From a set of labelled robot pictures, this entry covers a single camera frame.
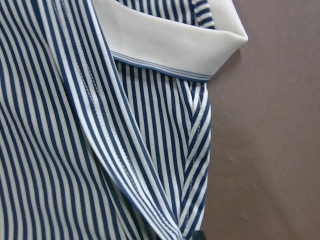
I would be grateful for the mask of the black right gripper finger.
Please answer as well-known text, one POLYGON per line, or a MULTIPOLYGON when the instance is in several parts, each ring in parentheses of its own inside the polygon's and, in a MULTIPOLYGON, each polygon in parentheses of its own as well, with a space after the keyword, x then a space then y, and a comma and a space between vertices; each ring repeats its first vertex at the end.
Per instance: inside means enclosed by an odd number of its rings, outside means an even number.
POLYGON ((206 240, 206 235, 203 230, 193 230, 192 240, 206 240))

